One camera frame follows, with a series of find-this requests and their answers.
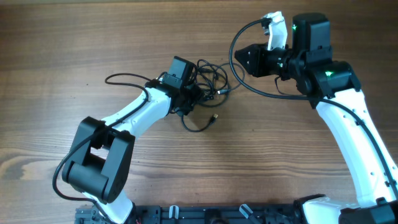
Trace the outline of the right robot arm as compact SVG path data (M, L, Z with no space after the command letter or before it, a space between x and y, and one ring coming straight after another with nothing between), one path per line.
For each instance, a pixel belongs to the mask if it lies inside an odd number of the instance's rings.
M281 12L258 20L269 40L241 50L237 60L254 77L293 79L297 95L284 100L307 101L332 132L350 171L355 203L316 194L295 200L294 223L396 223L397 165L386 149L366 106L352 66L333 59L330 21L319 12L298 14L287 27Z

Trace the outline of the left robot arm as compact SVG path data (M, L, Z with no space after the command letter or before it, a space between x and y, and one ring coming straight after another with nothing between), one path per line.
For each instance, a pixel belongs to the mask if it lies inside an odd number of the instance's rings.
M175 112L184 116L201 98L194 79L198 67L175 56L167 72L147 79L142 93L117 113L103 119L85 118L69 153L58 165L58 176L97 208L106 223L129 221L134 204L124 192L134 143L155 122Z

